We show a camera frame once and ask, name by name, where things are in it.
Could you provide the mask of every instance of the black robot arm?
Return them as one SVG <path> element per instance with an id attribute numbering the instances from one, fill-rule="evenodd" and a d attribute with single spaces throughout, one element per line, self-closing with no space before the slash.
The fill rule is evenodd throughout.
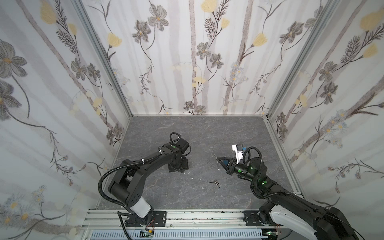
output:
<path id="1" fill-rule="evenodd" d="M 250 149 L 255 149 L 259 157 L 250 158 Z M 257 198 L 267 199 L 255 220 L 264 225 L 272 222 L 284 225 L 312 240 L 358 240 L 340 210 L 335 207 L 328 210 L 306 201 L 270 179 L 258 149 L 249 147 L 243 156 L 242 163 L 235 157 L 217 157 L 216 160 L 227 174 L 236 173 L 238 178 L 250 181 L 251 191 Z"/>
<path id="2" fill-rule="evenodd" d="M 191 150 L 189 143 L 175 132 L 172 132 L 169 137 L 170 142 L 159 147 L 158 152 L 141 160 L 130 161 L 126 159 L 119 167 L 105 173 L 99 181 L 99 193 L 103 198 L 134 212 L 133 216 L 130 217 L 130 219 L 134 219 L 134 222 L 130 221 L 132 224 L 148 225 L 152 220 L 153 207 L 142 197 L 146 178 L 151 173 L 165 164 L 168 164 L 169 172 L 184 172 L 188 169 L 186 156 L 189 153 L 185 154 L 185 152 L 188 148 Z M 108 191 L 117 200 L 108 197 L 102 189 L 103 180 L 113 172 L 116 173 L 108 187 Z"/>

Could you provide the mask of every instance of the gray marble surface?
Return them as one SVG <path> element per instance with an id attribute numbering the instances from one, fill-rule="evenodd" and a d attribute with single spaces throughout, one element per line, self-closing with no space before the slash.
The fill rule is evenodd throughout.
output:
<path id="1" fill-rule="evenodd" d="M 115 166 L 124 159 L 136 160 L 156 152 L 169 142 L 169 133 L 178 132 L 192 147 L 185 174 L 168 172 L 165 165 L 146 180 L 143 197 L 155 209 L 247 209 L 258 208 L 250 182 L 225 173 L 216 156 L 234 157 L 233 144 L 255 146 L 263 154 L 267 175 L 292 191 L 262 117 L 133 117 Z M 217 180 L 220 188 L 209 183 Z M 98 209 L 117 209 L 101 200 Z"/>

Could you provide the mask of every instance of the floral wallpaper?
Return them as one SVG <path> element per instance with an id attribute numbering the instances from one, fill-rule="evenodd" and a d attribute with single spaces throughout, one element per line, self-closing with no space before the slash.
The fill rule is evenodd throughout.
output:
<path id="1" fill-rule="evenodd" d="M 384 4 L 339 3 L 270 117 L 307 198 L 365 239 L 384 217 Z"/>
<path id="2" fill-rule="evenodd" d="M 326 1 L 82 0 L 134 114 L 266 114 Z"/>
<path id="3" fill-rule="evenodd" d="M 128 123 L 68 1 L 0 3 L 0 232 L 74 239 Z"/>

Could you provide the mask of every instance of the vent grille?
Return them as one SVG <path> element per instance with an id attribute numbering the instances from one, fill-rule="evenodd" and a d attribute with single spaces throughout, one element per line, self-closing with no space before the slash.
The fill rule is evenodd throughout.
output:
<path id="1" fill-rule="evenodd" d="M 261 229 L 158 229 L 152 238 L 139 237 L 141 230 L 127 230 L 132 239 L 260 239 L 268 238 L 262 235 Z M 93 230 L 90 240 L 126 240 L 123 230 Z"/>

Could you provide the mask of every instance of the keys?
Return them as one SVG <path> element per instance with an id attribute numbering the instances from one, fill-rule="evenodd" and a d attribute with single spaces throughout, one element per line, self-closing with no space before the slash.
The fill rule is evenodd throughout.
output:
<path id="1" fill-rule="evenodd" d="M 209 182 L 209 183 L 213 183 L 215 184 L 216 186 L 220 187 L 219 185 L 221 185 L 218 181 L 214 180 L 213 182 Z"/>

